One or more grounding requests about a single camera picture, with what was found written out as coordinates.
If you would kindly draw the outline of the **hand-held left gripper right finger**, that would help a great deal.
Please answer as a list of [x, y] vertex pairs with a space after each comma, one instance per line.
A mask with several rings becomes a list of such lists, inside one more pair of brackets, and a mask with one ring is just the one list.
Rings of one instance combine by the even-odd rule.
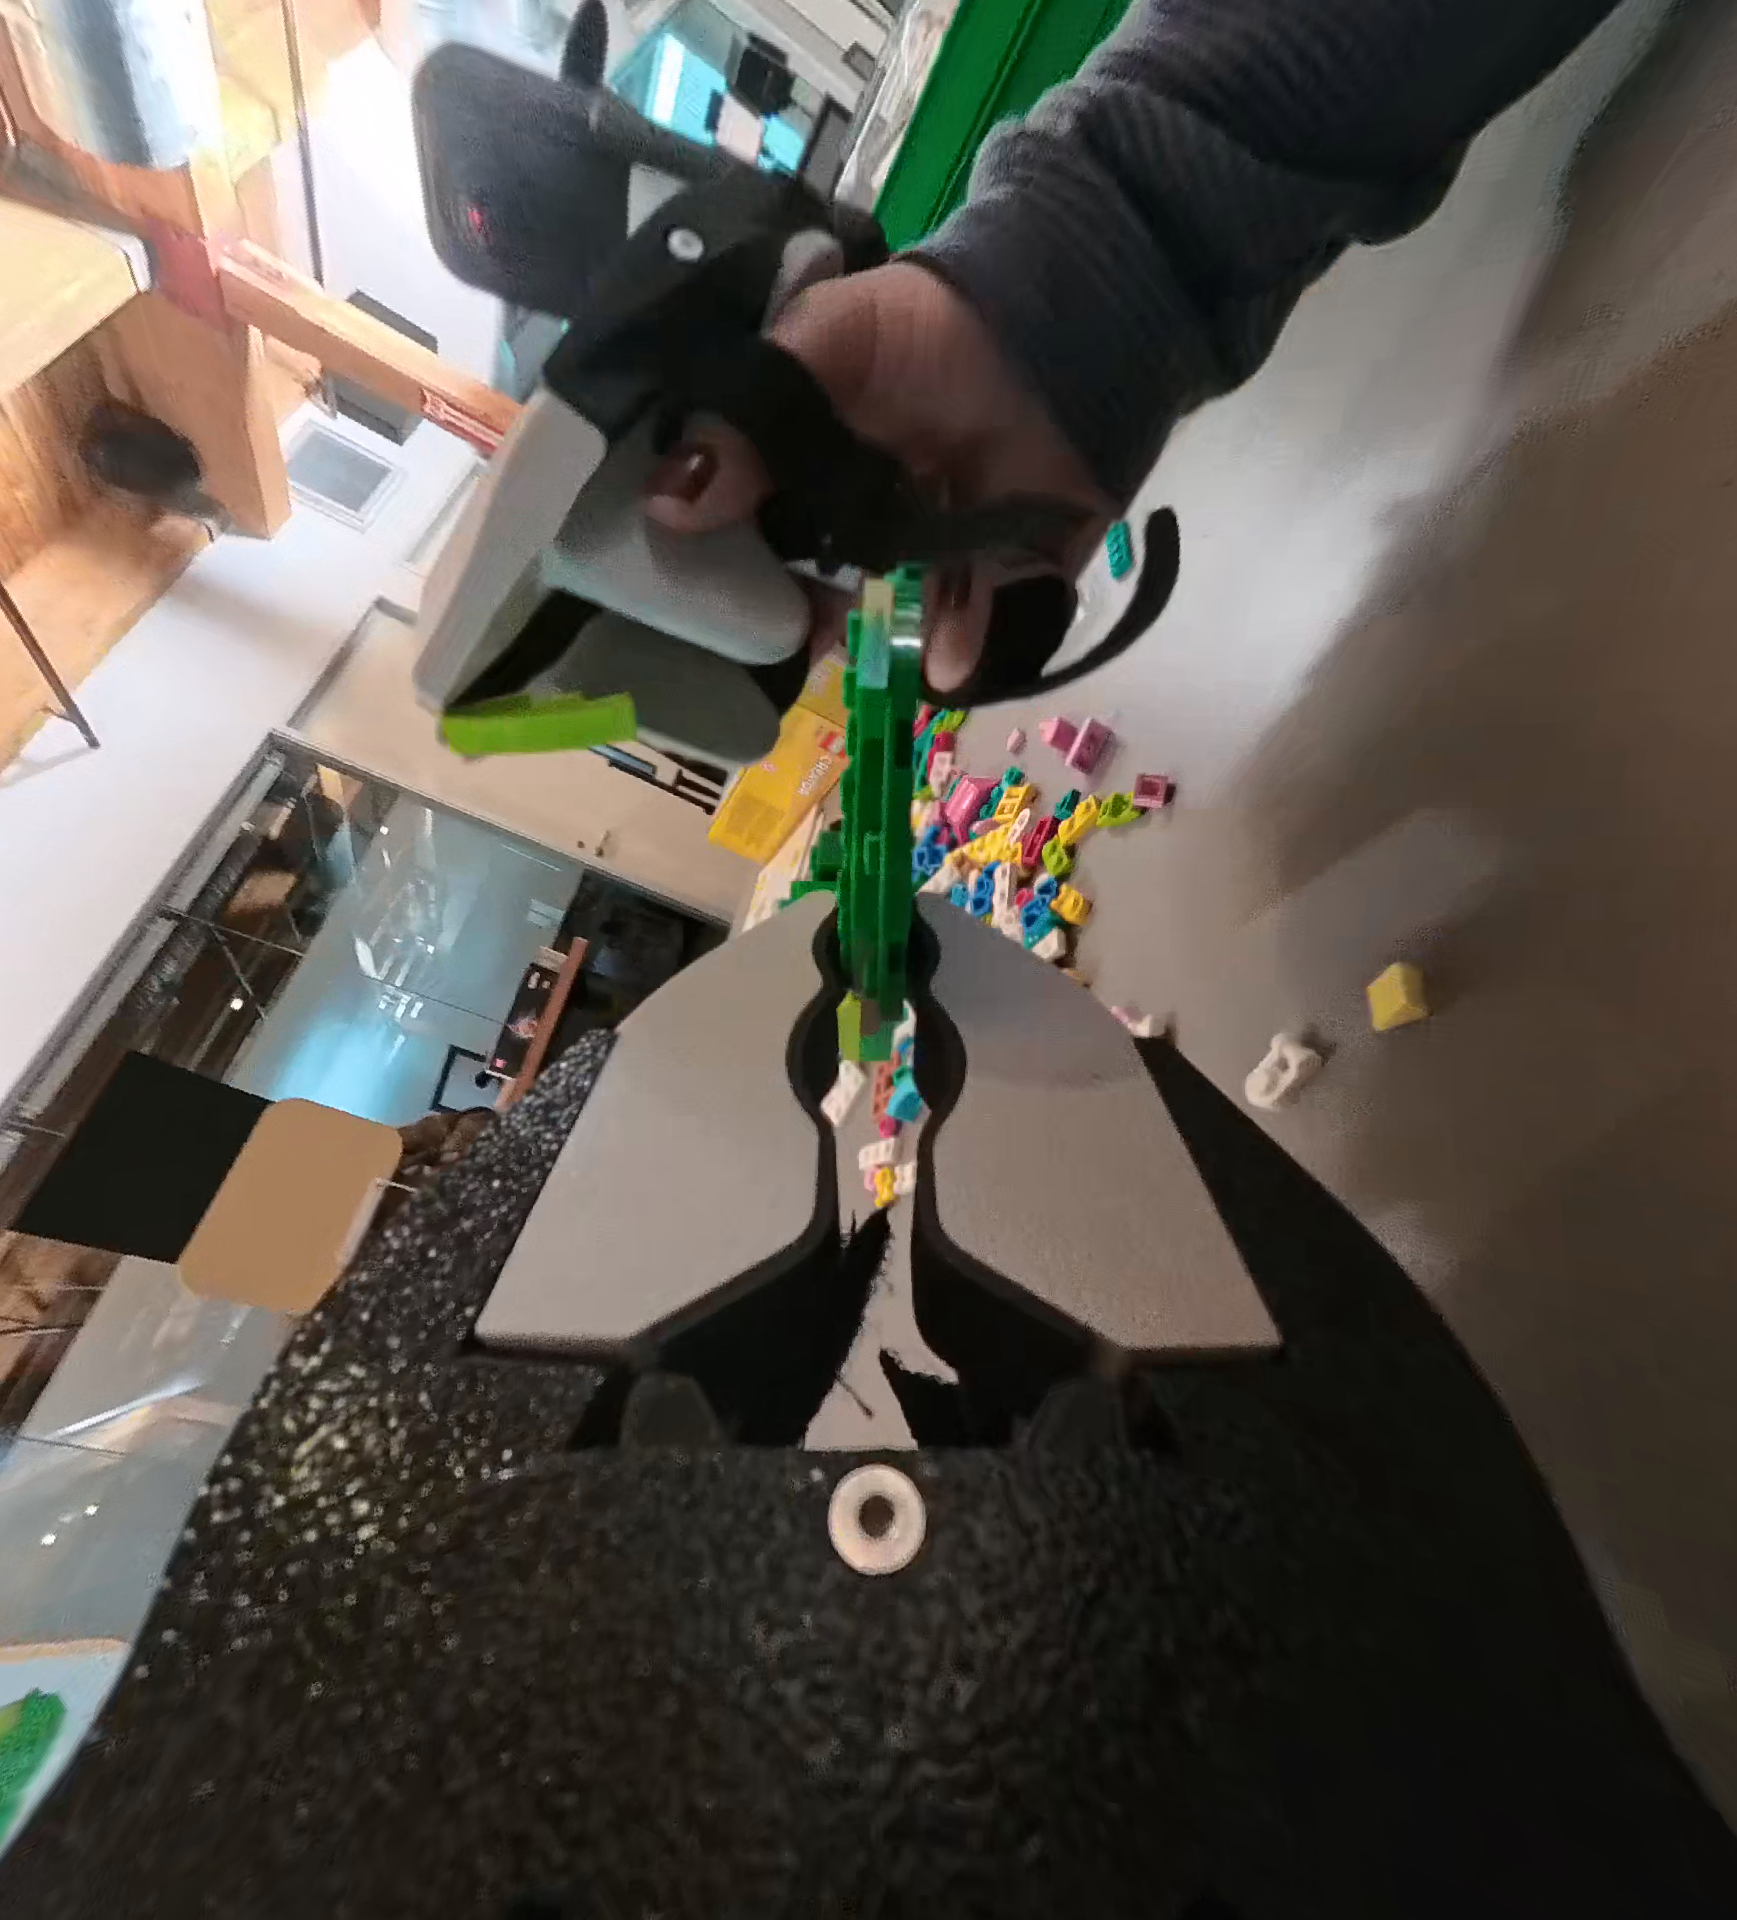
[[947, 899], [932, 1007], [962, 1078], [931, 1193], [957, 1251], [1121, 1357], [1273, 1354], [1281, 1332], [1130, 1031]]

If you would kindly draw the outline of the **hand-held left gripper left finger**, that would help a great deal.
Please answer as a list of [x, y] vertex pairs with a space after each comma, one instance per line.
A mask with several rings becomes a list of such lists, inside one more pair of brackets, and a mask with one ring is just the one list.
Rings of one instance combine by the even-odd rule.
[[832, 1130], [795, 1079], [832, 1009], [832, 899], [795, 899], [619, 1026], [474, 1322], [480, 1345], [648, 1357], [835, 1226]]

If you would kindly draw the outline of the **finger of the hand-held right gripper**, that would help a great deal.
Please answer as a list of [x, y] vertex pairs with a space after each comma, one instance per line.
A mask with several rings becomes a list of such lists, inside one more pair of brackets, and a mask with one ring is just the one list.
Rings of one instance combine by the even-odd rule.
[[496, 658], [510, 596], [602, 468], [607, 436], [562, 395], [539, 389], [474, 477], [418, 600], [410, 682], [443, 713]]
[[760, 759], [788, 707], [788, 661], [743, 663], [619, 612], [533, 612], [448, 707], [510, 691], [629, 693], [639, 735], [617, 748]]

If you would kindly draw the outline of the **lime green lego plate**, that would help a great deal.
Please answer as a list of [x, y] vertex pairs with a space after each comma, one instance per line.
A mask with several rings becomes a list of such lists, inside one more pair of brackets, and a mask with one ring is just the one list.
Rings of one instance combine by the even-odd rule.
[[615, 748], [639, 735], [627, 691], [590, 698], [567, 691], [512, 691], [443, 712], [441, 741], [457, 755], [553, 755]]

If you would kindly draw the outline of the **green lego build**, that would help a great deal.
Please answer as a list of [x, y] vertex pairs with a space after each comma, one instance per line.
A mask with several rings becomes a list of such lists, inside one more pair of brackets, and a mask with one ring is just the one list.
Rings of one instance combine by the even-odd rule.
[[813, 888], [835, 896], [837, 1045], [856, 1065], [889, 1060], [909, 999], [922, 623], [924, 574], [917, 566], [869, 580], [848, 613], [838, 821], [811, 861]]

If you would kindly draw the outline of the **person's right forearm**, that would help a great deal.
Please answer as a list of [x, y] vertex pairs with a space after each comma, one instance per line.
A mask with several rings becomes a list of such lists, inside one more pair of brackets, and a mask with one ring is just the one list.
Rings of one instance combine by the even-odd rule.
[[1127, 501], [1335, 260], [1429, 222], [1471, 144], [1614, 8], [1132, 3], [1074, 77], [986, 136], [911, 260]]

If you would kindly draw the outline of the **yellow lego box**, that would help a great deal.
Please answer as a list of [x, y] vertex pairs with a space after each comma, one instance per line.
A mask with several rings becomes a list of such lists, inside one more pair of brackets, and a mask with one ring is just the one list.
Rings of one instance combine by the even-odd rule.
[[845, 659], [821, 659], [769, 753], [743, 768], [713, 814], [714, 848], [764, 864], [821, 811], [846, 765]]

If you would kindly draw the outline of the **white rounded lego plate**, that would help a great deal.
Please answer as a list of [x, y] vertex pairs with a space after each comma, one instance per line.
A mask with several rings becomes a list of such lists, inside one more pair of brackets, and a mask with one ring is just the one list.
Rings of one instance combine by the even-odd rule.
[[1244, 1094], [1260, 1111], [1281, 1111], [1294, 1106], [1310, 1083], [1328, 1065], [1325, 1048], [1294, 1029], [1278, 1031], [1266, 1045], [1266, 1056], [1250, 1069]]

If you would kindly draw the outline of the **pile of colourful lego bricks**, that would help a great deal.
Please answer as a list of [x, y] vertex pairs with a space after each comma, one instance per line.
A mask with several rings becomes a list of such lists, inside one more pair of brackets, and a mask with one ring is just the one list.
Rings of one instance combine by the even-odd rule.
[[[1019, 948], [1063, 963], [1093, 914], [1073, 880], [1076, 845], [1165, 810], [1173, 780], [1141, 774], [1114, 792], [1071, 785], [1042, 807], [1020, 763], [985, 774], [959, 759], [966, 718], [959, 707], [917, 704], [909, 810], [889, 811], [883, 835], [838, 814], [811, 839], [786, 899], [835, 893], [840, 934], [911, 932], [914, 899], [944, 899]], [[859, 1085], [870, 1088], [877, 1135], [859, 1165], [881, 1209], [914, 1189], [917, 1163], [898, 1150], [903, 1132], [928, 1114], [914, 1065], [914, 1001], [903, 998], [894, 1011], [881, 1003], [881, 989], [911, 984], [914, 969], [914, 961], [892, 961], [846, 989], [837, 1016], [840, 1067], [823, 1101], [830, 1121], [840, 1121]]]

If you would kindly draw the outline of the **person's right hand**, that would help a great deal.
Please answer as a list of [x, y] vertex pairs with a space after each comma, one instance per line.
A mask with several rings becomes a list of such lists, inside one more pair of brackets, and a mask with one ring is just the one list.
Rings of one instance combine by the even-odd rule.
[[1031, 395], [979, 313], [928, 267], [898, 260], [815, 282], [785, 303], [773, 341], [947, 514], [1017, 493], [1059, 499], [1063, 536], [1019, 555], [936, 561], [927, 582], [927, 682], [939, 705], [999, 702], [999, 604], [1028, 582], [1073, 586], [1121, 515], [1065, 431]]

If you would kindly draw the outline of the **white ceiling vent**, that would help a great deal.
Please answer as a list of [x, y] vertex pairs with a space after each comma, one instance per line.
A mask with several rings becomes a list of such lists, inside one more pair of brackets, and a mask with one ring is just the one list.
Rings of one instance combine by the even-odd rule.
[[402, 466], [324, 417], [306, 422], [284, 448], [294, 503], [364, 534], [401, 490]]

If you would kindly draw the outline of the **black round speaker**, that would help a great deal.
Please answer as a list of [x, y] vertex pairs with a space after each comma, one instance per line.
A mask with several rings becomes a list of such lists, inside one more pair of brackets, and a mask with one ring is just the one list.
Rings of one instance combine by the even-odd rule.
[[229, 509], [204, 486], [193, 443], [132, 404], [99, 400], [81, 425], [77, 452], [86, 473], [109, 492], [157, 514], [193, 520], [210, 537], [233, 531]]

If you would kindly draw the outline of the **silver vertical air duct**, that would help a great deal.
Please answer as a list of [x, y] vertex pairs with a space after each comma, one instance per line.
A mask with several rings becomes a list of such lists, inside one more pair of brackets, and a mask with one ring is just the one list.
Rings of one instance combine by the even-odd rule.
[[221, 91], [204, 2], [39, 2], [44, 117], [105, 163], [181, 170], [217, 148]]

